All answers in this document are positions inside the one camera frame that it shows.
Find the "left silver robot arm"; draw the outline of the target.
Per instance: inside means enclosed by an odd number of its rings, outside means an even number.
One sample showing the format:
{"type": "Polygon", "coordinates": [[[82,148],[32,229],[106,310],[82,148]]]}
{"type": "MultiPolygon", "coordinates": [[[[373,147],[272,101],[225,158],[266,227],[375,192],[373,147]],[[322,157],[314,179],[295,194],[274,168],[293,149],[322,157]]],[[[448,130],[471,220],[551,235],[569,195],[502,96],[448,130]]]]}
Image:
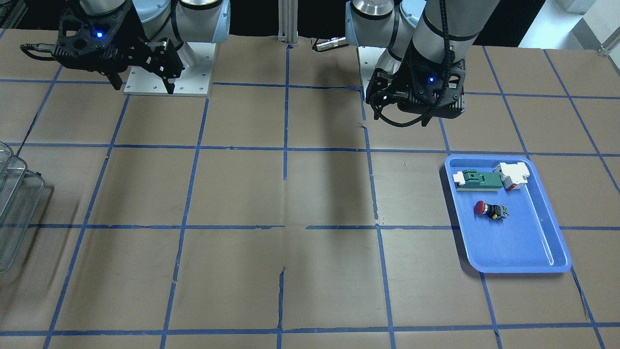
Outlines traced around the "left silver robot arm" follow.
{"type": "Polygon", "coordinates": [[[466,108],[465,56],[497,0],[350,0],[350,46],[381,47],[365,102],[396,127],[454,119],[466,108]]]}

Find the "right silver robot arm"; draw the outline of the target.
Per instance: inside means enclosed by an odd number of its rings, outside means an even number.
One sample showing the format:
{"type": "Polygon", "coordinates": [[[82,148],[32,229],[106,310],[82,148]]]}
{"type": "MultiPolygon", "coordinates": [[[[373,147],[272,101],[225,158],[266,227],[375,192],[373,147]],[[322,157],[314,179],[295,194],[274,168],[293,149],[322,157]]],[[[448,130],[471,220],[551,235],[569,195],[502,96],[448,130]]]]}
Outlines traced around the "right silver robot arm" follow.
{"type": "Polygon", "coordinates": [[[69,0],[43,50],[127,95],[206,97],[230,21],[228,0],[69,0]]]}

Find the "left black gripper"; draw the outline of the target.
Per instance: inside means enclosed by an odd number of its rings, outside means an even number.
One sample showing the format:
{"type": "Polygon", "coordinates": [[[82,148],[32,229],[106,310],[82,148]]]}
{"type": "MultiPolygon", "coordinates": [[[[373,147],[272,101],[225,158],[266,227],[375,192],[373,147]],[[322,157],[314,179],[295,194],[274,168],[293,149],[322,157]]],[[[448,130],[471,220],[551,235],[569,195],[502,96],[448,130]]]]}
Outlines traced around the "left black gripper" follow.
{"type": "Polygon", "coordinates": [[[397,104],[399,110],[423,114],[439,101],[431,117],[454,119],[465,112],[465,59],[454,60],[446,68],[422,56],[408,46],[401,66],[394,74],[377,68],[366,89],[365,102],[375,113],[385,106],[397,104]]]}

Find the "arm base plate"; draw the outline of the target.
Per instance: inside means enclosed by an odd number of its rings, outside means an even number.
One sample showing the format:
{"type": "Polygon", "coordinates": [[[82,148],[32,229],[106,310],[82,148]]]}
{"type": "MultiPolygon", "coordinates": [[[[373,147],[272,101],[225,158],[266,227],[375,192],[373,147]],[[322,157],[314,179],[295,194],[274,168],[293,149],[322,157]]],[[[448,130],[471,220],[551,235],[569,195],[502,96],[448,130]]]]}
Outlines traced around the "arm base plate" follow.
{"type": "Polygon", "coordinates": [[[365,103],[377,108],[396,104],[412,113],[440,104],[445,68],[425,57],[414,44],[397,60],[389,48],[359,47],[365,103]]]}
{"type": "Polygon", "coordinates": [[[141,67],[131,69],[124,93],[143,96],[208,97],[217,49],[218,44],[214,43],[184,43],[178,53],[185,68],[180,78],[174,82],[175,88],[172,95],[166,91],[161,78],[141,67]]]}

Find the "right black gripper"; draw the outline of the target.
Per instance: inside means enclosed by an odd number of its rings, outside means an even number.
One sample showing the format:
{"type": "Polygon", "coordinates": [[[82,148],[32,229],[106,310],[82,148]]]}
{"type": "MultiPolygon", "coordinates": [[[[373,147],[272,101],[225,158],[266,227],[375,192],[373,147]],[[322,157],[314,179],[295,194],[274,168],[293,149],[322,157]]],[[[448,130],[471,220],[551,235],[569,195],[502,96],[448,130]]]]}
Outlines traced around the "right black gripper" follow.
{"type": "MultiPolygon", "coordinates": [[[[131,0],[69,0],[51,56],[69,69],[107,74],[119,91],[122,71],[144,46],[145,34],[131,0]]],[[[162,79],[169,95],[184,70],[172,41],[146,43],[146,70],[162,79]]]]}

